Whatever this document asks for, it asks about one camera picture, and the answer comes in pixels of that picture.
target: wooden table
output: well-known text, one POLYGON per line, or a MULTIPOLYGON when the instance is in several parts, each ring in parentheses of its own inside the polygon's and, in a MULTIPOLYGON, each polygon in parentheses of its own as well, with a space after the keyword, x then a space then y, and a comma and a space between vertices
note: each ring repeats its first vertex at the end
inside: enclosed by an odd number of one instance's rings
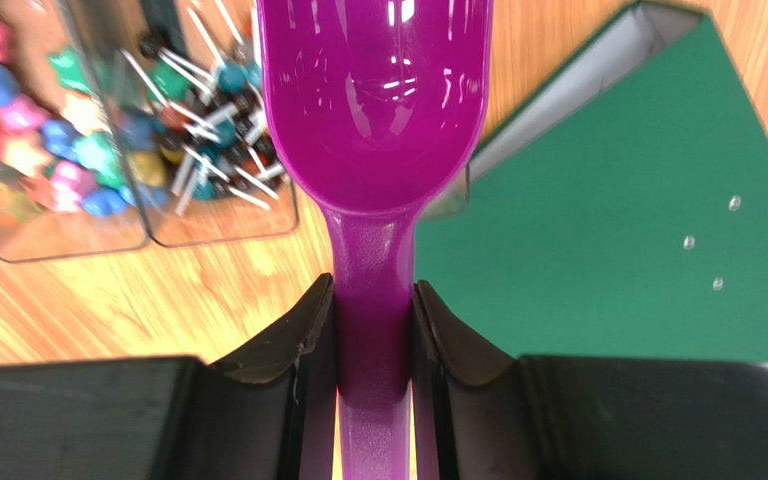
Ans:
MULTIPOLYGON (((31 2, 0 2, 21 38, 21 31, 39 32, 44 25, 45 34, 36 33, 20 47, 23 58, 42 62, 43 53, 63 46, 51 0, 43 3, 46 14, 31 9, 31 2)), ((622 3, 497 0, 486 131, 622 3)), ((768 132, 768 0, 695 3, 712 9, 768 132)), ((194 55, 205 56, 204 48, 194 47, 194 55)), ((39 72, 27 73, 29 81, 49 86, 42 91, 55 105, 61 91, 50 86, 50 72, 39 72)), ((316 275, 330 270, 322 216, 303 194, 299 215, 295 232, 262 241, 184 249, 151 245, 135 253, 56 262, 0 262, 0 363, 181 353, 211 361, 259 332, 316 275)))

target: black plastic holder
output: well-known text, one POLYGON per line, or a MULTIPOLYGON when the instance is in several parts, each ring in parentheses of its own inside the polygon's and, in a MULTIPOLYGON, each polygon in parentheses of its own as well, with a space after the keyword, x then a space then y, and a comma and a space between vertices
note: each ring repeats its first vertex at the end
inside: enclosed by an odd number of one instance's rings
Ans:
MULTIPOLYGON (((333 285, 204 365, 192 357, 0 367, 0 479, 330 480, 333 285)), ((768 479, 768 370, 524 356, 414 296, 420 480, 768 479)))

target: purple plastic scoop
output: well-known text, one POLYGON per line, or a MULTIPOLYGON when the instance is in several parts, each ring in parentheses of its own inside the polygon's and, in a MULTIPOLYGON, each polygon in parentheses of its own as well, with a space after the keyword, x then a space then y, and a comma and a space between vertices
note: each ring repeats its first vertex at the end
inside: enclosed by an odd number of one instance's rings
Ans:
POLYGON ((491 0, 258 8, 272 139, 334 251, 343 474, 405 479, 415 227, 478 141, 491 0))

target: green board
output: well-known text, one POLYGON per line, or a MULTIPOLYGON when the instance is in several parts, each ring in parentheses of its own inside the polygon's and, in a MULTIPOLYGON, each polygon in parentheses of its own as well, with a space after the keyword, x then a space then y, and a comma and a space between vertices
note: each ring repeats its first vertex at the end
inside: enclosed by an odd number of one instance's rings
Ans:
POLYGON ((768 139, 712 21, 421 224, 417 277, 512 355, 768 361, 768 139))

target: clear plastic container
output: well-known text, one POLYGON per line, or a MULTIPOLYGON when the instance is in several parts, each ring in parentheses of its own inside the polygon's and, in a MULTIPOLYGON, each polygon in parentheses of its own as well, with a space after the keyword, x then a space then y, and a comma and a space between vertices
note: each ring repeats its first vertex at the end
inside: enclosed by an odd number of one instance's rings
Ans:
MULTIPOLYGON (((148 238, 139 210, 117 193, 131 180, 110 143, 107 117, 96 98, 60 84, 50 55, 69 45, 52 2, 0 0, 4 261, 132 250, 148 238), (78 142, 76 130, 87 137, 78 142)), ((72 67, 67 75, 84 76, 78 63, 72 67)))
MULTIPOLYGON (((248 35, 245 25, 250 25, 250 13, 233 10, 238 8, 235 2, 226 3, 240 35, 248 35)), ((81 51, 83 63, 90 66, 87 73, 97 83, 100 104, 113 119, 115 148, 131 160, 144 156, 145 148, 151 144, 157 145, 161 153, 166 167, 164 181, 140 172, 138 161, 129 165, 143 192, 140 208, 150 236, 161 245, 180 246, 291 232, 298 223, 295 188, 270 150, 273 146, 268 143, 267 131, 249 136, 242 130, 253 130, 258 122, 265 125, 260 93, 251 83, 245 83, 241 93, 227 94, 222 90, 211 102, 196 103, 204 94, 198 82, 208 88, 212 83, 197 69, 188 68, 186 62, 215 72, 210 67, 214 60, 204 37, 186 11, 177 11, 174 2, 144 4, 147 7, 138 2, 73 0, 63 1, 61 7, 62 16, 71 27, 73 43, 81 51), (150 50, 153 54, 148 54, 145 48, 139 48, 145 35, 163 31, 170 34, 164 37, 162 49, 150 50), (155 94, 139 68, 163 98, 155 94), (180 68, 189 78, 178 73, 180 68), (181 125, 169 126, 166 113, 171 115, 175 111, 172 106, 185 109, 200 120, 185 118, 185 131, 179 128, 181 125), (230 113, 221 116, 221 112, 230 113), (151 119, 155 127, 152 142, 139 130, 151 119), (211 119, 217 120, 214 124, 203 122, 211 119), (245 119, 249 122, 247 127, 243 124, 245 119), (207 133, 216 135, 216 128, 222 126, 219 122, 234 127, 231 134, 235 139, 219 146, 206 134, 194 133, 196 129, 213 128, 207 133), (196 159, 187 153, 186 147, 194 149, 200 157, 196 159), (243 172, 248 177, 242 178, 243 172)), ((196 13, 216 44, 232 45, 233 34, 216 8, 214 2, 203 1, 196 13)), ((230 49, 222 52, 229 55, 230 49)))

